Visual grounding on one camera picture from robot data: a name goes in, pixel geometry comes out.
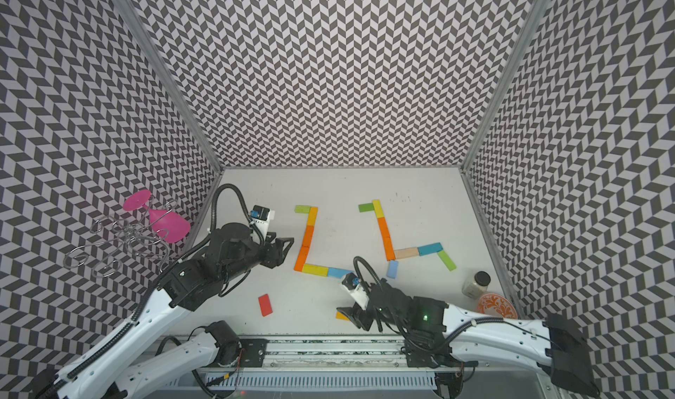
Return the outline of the yellow-green long block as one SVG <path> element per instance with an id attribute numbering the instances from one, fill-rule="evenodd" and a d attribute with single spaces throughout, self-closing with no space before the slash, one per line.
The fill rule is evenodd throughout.
<path id="1" fill-rule="evenodd" d="M 314 276 L 327 277 L 330 269 L 325 266 L 305 264 L 302 267 L 302 272 Z"/>

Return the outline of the natural wood block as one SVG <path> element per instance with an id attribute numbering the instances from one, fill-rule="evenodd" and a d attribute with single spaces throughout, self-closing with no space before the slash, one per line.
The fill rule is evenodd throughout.
<path id="1" fill-rule="evenodd" d="M 395 260 L 415 258 L 419 256 L 419 250 L 417 247 L 395 250 L 394 253 L 395 253 Z"/>

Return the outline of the light blue small block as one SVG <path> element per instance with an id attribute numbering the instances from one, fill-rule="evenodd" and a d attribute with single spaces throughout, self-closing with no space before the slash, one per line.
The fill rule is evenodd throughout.
<path id="1" fill-rule="evenodd" d="M 391 260 L 390 262 L 388 262 L 387 278 L 396 279 L 397 273 L 398 273 L 398 262 L 395 260 Z"/>

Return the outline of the red small block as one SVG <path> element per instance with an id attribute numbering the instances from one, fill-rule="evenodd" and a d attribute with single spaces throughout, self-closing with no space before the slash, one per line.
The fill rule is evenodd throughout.
<path id="1" fill-rule="evenodd" d="M 261 316 L 266 317 L 270 316 L 274 310 L 272 309 L 272 302 L 268 294 L 261 295 L 258 297 L 258 305 L 260 308 Z"/>

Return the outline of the orange vertical block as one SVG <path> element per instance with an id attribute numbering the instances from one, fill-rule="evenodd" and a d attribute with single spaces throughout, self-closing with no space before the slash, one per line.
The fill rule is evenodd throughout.
<path id="1" fill-rule="evenodd" d="M 302 239 L 302 248 L 309 248 L 311 246 L 314 230 L 315 227 L 313 225 L 308 225 L 306 227 L 304 237 Z"/>

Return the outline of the light green small block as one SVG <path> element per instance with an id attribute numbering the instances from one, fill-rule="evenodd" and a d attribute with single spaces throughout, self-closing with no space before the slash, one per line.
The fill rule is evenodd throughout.
<path id="1" fill-rule="evenodd" d="M 297 205 L 295 207 L 295 212 L 297 214 L 309 214 L 311 212 L 312 207 L 311 206 L 306 206 L 306 205 Z"/>

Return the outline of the teal block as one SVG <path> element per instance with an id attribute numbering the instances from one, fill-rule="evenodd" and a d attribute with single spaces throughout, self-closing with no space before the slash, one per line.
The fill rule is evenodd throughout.
<path id="1" fill-rule="evenodd" d="M 425 255 L 430 255 L 430 254 L 438 254 L 441 251 L 443 251 L 443 247 L 442 247 L 441 243 L 427 244 L 427 245 L 423 245 L 423 246 L 418 247 L 418 255 L 419 256 L 425 256 Z"/>

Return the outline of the orange diagonal block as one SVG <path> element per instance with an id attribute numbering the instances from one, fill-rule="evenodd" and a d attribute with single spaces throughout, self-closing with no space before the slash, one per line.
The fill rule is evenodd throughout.
<path id="1" fill-rule="evenodd" d="M 294 267 L 295 272 L 302 272 L 303 271 L 303 268 L 304 268 L 304 265 L 306 263 L 308 255 L 309 255 L 309 247 L 308 246 L 302 246 L 300 251 L 299 251 L 297 260 L 295 262 L 295 267 Z"/>

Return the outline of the green long block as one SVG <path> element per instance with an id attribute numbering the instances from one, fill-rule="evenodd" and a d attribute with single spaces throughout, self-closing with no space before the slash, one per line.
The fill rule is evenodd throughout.
<path id="1" fill-rule="evenodd" d="M 456 268 L 457 265 L 455 265 L 455 262 L 450 258 L 448 253 L 444 250 L 441 250 L 438 252 L 438 257 L 441 259 L 441 262 L 444 264 L 446 269 L 448 269 L 449 272 L 453 272 Z"/>

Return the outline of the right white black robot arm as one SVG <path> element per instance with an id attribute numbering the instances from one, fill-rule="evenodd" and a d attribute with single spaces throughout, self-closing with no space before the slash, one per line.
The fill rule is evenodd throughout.
<path id="1" fill-rule="evenodd" d="M 410 297 L 362 257 L 340 279 L 354 301 L 337 312 L 368 332 L 389 328 L 404 340 L 411 367 L 467 369 L 497 362 L 548 376 L 554 386 L 597 398 L 590 348 L 579 326 L 560 315 L 543 320 L 490 316 L 432 298 Z"/>

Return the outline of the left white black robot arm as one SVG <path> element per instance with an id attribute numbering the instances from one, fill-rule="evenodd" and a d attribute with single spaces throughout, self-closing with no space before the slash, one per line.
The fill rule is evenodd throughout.
<path id="1" fill-rule="evenodd" d="M 207 300 L 225 296 L 262 265 L 284 263 L 295 240 L 269 230 L 272 210 L 249 208 L 240 189 L 219 186 L 211 203 L 209 234 L 165 269 L 133 314 L 90 351 L 30 385 L 33 398 L 144 398 L 167 382 L 212 364 L 237 364 L 239 337 L 225 321 L 141 364 L 142 353 Z"/>

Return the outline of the yellow block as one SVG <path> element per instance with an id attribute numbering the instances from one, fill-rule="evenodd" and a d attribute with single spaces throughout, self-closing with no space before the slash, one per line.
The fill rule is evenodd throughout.
<path id="1" fill-rule="evenodd" d="M 383 207 L 381 206 L 381 202 L 379 200 L 373 200 L 372 201 L 373 208 L 375 215 L 378 219 L 381 219 L 384 217 L 384 212 L 383 212 Z"/>

